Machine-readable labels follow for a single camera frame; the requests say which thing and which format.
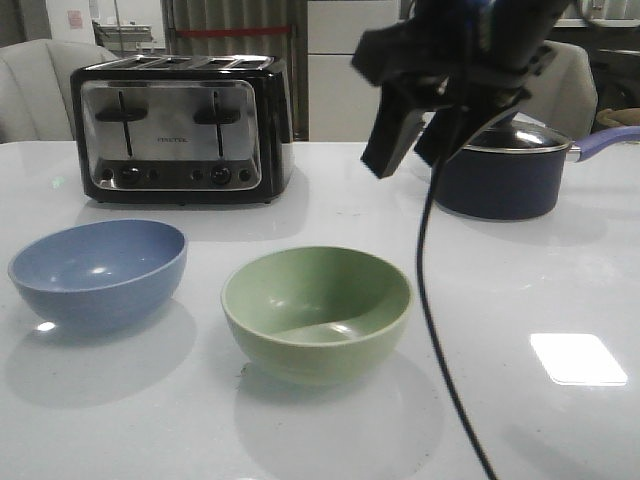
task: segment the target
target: toaster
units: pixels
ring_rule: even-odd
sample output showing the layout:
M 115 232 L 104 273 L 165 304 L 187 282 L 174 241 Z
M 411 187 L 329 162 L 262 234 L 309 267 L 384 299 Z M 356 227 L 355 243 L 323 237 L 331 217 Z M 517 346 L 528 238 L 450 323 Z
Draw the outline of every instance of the toaster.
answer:
M 136 55 L 76 70 L 71 93 L 95 200 L 268 203 L 291 175 L 281 59 Z

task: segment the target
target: blue bowl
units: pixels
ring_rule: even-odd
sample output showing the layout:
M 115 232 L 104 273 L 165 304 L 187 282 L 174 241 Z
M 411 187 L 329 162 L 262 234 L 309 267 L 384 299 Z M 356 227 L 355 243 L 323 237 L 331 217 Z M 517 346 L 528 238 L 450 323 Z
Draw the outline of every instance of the blue bowl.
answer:
M 149 220 L 81 225 L 21 250 L 9 277 L 31 309 L 56 325 L 100 331 L 141 320 L 177 288 L 187 241 Z

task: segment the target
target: navy blue saucepan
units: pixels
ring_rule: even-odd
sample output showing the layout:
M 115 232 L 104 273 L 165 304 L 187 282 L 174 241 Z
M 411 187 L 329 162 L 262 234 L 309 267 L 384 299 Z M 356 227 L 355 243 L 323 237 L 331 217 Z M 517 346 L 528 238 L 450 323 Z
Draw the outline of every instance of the navy blue saucepan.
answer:
M 582 162 L 614 143 L 640 140 L 640 127 L 602 130 L 581 140 L 512 121 L 478 135 L 447 162 L 436 201 L 446 210 L 495 220 L 551 211 L 565 162 Z

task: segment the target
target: white table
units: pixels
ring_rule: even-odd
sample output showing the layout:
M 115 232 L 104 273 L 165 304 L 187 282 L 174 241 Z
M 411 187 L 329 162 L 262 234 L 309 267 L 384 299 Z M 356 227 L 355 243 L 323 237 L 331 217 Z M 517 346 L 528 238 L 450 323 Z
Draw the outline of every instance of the white table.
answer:
M 72 142 L 1 145 L 4 268 L 27 242 L 112 218 L 171 223 L 189 238 L 189 254 L 171 302 L 107 338 L 38 332 L 39 319 L 0 277 L 0 478 L 484 478 L 418 305 L 388 361 L 333 388 L 262 374 L 227 329 L 223 282 L 274 250 L 348 246 L 414 277 L 427 169 L 412 157 L 378 181 L 358 161 L 362 149 L 296 144 L 292 180 L 268 206 L 179 207 L 90 200 Z M 436 321 L 500 478 L 638 478 L 640 146 L 568 165 L 559 204 L 542 218 L 484 222 L 436 209 L 432 220 Z M 599 338 L 627 379 L 552 381 L 531 335 L 560 333 Z M 548 346 L 595 337 L 533 338 Z M 574 342 L 561 359 L 579 353 Z

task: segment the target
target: ceramic bowl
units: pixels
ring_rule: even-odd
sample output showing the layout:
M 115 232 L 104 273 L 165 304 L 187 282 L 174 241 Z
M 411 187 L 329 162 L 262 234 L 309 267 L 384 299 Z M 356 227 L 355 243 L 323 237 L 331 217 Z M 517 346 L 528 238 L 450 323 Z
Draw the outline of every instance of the ceramic bowl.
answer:
M 79 330 L 109 330 L 147 317 L 178 286 L 187 242 L 149 220 L 81 225 L 21 250 L 9 277 L 43 319 Z
M 259 258 L 222 291 L 229 327 L 251 361 L 307 385 L 346 382 L 380 364 L 400 339 L 411 299 L 396 267 L 338 247 Z

